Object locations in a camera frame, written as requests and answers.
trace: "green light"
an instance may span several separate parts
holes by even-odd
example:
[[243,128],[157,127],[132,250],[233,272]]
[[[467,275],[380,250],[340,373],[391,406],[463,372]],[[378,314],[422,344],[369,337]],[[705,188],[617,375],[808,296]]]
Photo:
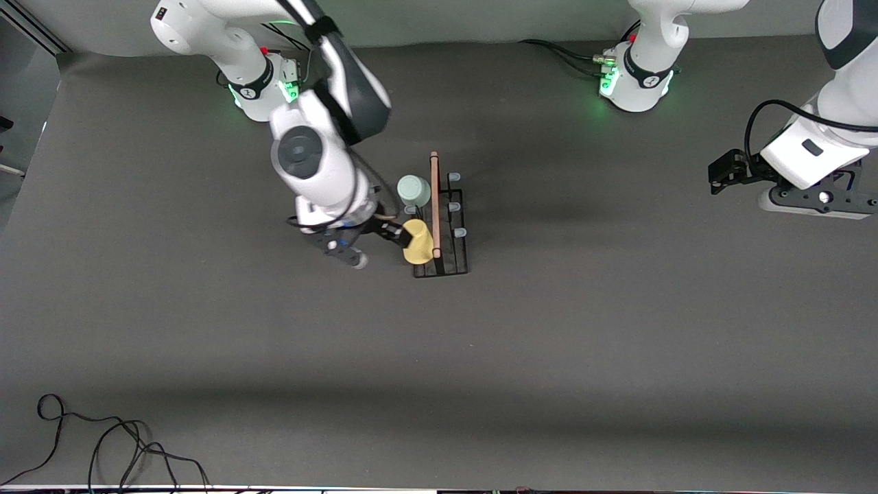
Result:
[[619,68],[613,67],[612,70],[609,71],[608,74],[604,75],[603,82],[601,83],[601,94],[604,96],[611,96],[613,94],[613,90],[615,89],[615,83],[619,80]]
[[671,85],[671,79],[673,79],[673,70],[671,73],[667,75],[667,82],[665,82],[665,89],[661,90],[661,95],[665,96],[667,94],[667,88]]
[[232,93],[232,98],[234,98],[234,105],[241,108],[241,101],[238,101],[238,94],[234,92],[231,84],[228,85],[228,90]]
[[277,87],[280,88],[280,91],[284,94],[284,99],[286,99],[287,103],[292,103],[293,100],[299,97],[299,85],[296,83],[285,83],[284,81],[277,81]]

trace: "white robot link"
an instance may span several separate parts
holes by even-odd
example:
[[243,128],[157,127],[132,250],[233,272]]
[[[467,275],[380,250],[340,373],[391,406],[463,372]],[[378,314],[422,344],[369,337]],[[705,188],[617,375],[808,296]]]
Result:
[[[227,25],[236,19],[300,25],[329,75],[299,92],[295,62],[265,54],[249,33]],[[367,260],[353,246],[362,234],[408,246],[411,236],[384,215],[378,189],[363,172],[371,168],[350,148],[384,130],[390,99],[314,0],[161,0],[150,22],[165,47],[209,56],[247,116],[269,122],[271,162],[297,194],[289,224],[355,268]]]
[[[878,194],[857,185],[861,160],[878,147],[878,0],[824,0],[817,38],[835,77],[801,108],[772,99],[747,122],[744,149],[732,149],[709,166],[711,193],[761,180],[767,211],[862,219],[878,212]],[[770,105],[795,115],[757,155],[750,136]]]
[[633,42],[621,42],[595,57],[603,62],[599,94],[626,112],[652,109],[668,90],[673,65],[689,40],[683,16],[736,11],[749,0],[628,0],[640,14]]

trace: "cable connector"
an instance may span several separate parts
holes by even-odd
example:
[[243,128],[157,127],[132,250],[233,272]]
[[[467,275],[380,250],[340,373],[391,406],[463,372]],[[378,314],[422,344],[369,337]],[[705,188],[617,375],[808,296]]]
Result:
[[608,67],[615,67],[615,55],[614,54],[597,54],[592,56],[592,62],[597,63],[598,65],[606,65]]

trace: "gray joint cap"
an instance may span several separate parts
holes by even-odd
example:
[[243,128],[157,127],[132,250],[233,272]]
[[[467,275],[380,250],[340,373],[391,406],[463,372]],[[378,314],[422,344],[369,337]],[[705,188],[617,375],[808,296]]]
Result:
[[277,164],[295,178],[311,178],[320,168],[323,144],[310,127],[291,128],[277,141],[275,150]]

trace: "table surface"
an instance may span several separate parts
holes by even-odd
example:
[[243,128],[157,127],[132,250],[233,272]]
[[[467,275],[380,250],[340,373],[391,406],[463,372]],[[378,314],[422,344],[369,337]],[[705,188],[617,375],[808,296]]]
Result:
[[[463,174],[471,273],[414,280],[378,238],[364,271],[322,257],[206,58],[61,59],[0,239],[4,477],[51,447],[55,392],[215,483],[878,487],[878,226],[706,181],[758,102],[828,80],[811,37],[695,40],[646,114],[538,47],[358,53],[394,104],[358,149],[391,181],[431,150]],[[21,480],[84,482],[103,428]],[[106,447],[111,483],[130,446]]]

